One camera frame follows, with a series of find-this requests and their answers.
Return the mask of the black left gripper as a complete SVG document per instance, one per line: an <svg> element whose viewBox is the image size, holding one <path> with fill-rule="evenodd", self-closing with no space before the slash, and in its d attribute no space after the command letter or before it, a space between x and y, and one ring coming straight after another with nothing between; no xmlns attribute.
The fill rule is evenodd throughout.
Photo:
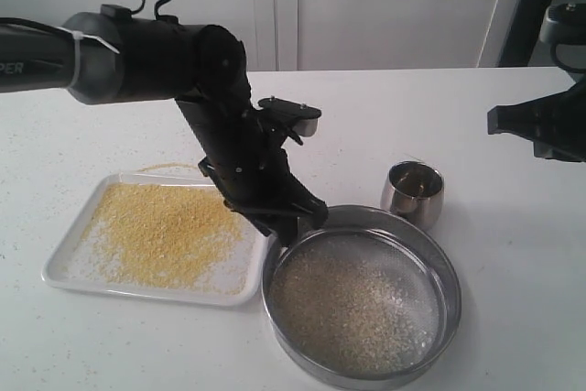
<svg viewBox="0 0 586 391"><path fill-rule="evenodd" d="M292 174L283 148L287 138L263 124L249 92L182 95L176 103L205 153L199 168L229 209L285 248L297 240L298 225L325 224L327 204Z"/></svg>

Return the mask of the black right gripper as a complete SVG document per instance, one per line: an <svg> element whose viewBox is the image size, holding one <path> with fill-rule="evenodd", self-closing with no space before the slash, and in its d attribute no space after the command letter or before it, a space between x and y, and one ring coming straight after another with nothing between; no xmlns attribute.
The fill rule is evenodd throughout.
<svg viewBox="0 0 586 391"><path fill-rule="evenodd" d="M489 135L536 135L534 156L562 162L585 161L585 84L539 100L497 105L487 114Z"/></svg>

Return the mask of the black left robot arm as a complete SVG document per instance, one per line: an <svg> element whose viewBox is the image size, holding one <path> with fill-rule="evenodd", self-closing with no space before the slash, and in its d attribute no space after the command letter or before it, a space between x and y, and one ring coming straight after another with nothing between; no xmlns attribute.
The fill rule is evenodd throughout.
<svg viewBox="0 0 586 391"><path fill-rule="evenodd" d="M173 100L204 152L200 171L225 205L290 245L328 217L284 149L287 139L314 135L321 112L275 97L254 102L246 71L244 44L217 25L135 18L117 5L60 27L1 21L2 92L59 88L87 105Z"/></svg>

